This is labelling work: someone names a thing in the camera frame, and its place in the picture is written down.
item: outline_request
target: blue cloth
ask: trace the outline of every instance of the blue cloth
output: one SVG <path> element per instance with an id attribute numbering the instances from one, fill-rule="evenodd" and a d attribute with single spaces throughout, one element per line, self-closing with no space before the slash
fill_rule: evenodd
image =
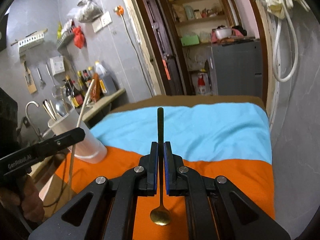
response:
<path id="1" fill-rule="evenodd" d="M 140 155 L 157 141 L 157 108 L 112 113 L 91 132 L 106 146 Z M 261 160 L 271 164 L 266 113 L 251 103 L 164 106 L 164 141 L 188 161 Z"/>

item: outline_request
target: gold spoon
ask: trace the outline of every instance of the gold spoon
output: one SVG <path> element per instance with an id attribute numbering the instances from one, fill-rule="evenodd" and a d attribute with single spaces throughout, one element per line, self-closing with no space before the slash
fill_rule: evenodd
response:
<path id="1" fill-rule="evenodd" d="M 165 226 L 171 222 L 170 211 L 163 205 L 163 152 L 164 152 L 164 112 L 163 108 L 158 108 L 158 155 L 159 155 L 159 187 L 160 205 L 150 212 L 151 220 L 159 225 Z"/>

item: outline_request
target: metal faucet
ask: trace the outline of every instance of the metal faucet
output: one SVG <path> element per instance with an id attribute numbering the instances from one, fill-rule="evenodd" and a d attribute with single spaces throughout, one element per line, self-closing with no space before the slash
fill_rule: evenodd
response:
<path id="1" fill-rule="evenodd" d="M 36 107 L 39 107 L 39 104 L 38 104 L 36 101 L 30 101 L 29 103 L 27 103 L 27 105 L 26 105 L 26 117 L 27 117 L 27 119 L 28 119 L 31 127 L 32 127 L 33 130 L 35 131 L 38 139 L 39 139 L 40 141 L 42 141 L 43 138 L 42 138 L 42 134 L 41 134 L 41 132 L 40 132 L 40 129 L 39 129 L 39 128 L 36 128 L 36 126 L 33 124 L 33 122 L 31 122 L 31 120 L 30 120 L 30 118 L 29 118 L 29 115 L 28 115 L 28 106 L 31 105 L 31 104 L 34 104 L 34 105 L 36 105 Z"/>

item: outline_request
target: spoon handle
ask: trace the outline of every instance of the spoon handle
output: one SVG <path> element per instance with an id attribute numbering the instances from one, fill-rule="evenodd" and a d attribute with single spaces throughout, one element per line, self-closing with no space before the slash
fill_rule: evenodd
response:
<path id="1" fill-rule="evenodd" d="M 159 187 L 160 205 L 163 206 L 163 158 L 164 158 L 164 111 L 162 107 L 157 110 L 158 116 L 158 154 L 159 154 Z"/>

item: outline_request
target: red plastic bag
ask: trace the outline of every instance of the red plastic bag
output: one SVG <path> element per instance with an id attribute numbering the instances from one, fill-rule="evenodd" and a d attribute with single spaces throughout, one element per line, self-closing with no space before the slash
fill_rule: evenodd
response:
<path id="1" fill-rule="evenodd" d="M 75 34 L 73 42 L 79 49 L 82 49 L 82 47 L 84 46 L 85 37 L 81 31 L 81 26 L 73 28 L 72 32 Z"/>

